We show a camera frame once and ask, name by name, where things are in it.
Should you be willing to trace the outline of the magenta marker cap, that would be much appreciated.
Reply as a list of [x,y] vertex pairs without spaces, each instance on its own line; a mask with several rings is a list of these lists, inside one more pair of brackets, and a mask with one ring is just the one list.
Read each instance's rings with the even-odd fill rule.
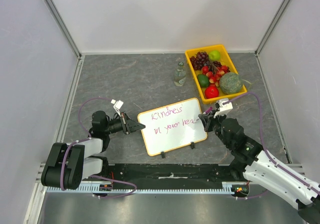
[[208,114],[212,111],[212,107],[208,108],[205,112],[203,112],[203,114]]

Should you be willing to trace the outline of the yellow framed whiteboard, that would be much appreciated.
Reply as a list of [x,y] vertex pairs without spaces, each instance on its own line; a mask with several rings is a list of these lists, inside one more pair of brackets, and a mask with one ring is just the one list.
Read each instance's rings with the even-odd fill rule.
[[199,100],[191,98],[139,113],[137,119],[145,125],[141,133],[147,154],[156,156],[206,140],[201,121],[194,122],[201,112]]

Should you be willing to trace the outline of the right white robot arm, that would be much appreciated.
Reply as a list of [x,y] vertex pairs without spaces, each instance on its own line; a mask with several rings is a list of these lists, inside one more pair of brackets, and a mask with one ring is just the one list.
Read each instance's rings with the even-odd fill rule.
[[206,132],[213,131],[233,155],[229,175],[259,184],[285,200],[309,224],[320,222],[320,185],[293,170],[244,133],[237,119],[200,114]]

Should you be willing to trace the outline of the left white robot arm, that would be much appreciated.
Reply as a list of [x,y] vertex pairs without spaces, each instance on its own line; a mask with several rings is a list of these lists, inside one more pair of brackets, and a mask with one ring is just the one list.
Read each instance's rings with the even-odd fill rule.
[[42,171],[41,184],[66,191],[77,189],[82,180],[92,175],[99,181],[106,180],[110,175],[108,161],[97,154],[106,151],[110,135],[118,132],[128,135],[145,127],[125,112],[115,114],[113,119],[104,111],[94,112],[87,138],[52,145]]

